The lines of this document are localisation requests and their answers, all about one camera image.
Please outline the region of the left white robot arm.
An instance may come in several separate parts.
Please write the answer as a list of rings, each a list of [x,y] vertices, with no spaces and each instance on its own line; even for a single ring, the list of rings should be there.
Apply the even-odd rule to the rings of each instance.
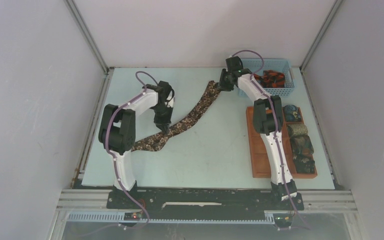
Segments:
[[[131,152],[136,142],[136,117],[145,111],[154,111],[153,122],[163,134],[169,132],[174,108],[174,89],[166,81],[146,84],[133,99],[121,105],[104,107],[98,140],[113,158],[116,180],[114,186],[123,190],[118,201],[125,208],[133,208],[138,194],[131,189],[137,180],[132,170]]]

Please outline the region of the brown floral tie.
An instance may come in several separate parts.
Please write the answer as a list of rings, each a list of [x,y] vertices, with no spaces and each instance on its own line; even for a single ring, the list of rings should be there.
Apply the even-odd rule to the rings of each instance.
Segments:
[[[131,151],[158,152],[162,150],[170,139],[194,127],[217,100],[220,93],[217,83],[213,80],[209,81],[197,104],[183,119],[170,126],[168,133],[159,132],[136,141]]]

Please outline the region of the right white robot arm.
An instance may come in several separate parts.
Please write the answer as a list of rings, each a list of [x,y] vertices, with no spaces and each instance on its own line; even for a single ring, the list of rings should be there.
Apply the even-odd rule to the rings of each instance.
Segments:
[[[264,90],[254,74],[243,66],[239,56],[231,56],[225,62],[226,68],[221,71],[216,86],[225,92],[237,87],[253,101],[253,128],[260,134],[270,165],[272,192],[270,201],[275,208],[284,209],[298,193],[289,171],[282,142],[284,119],[281,98],[278,95],[270,95]]]

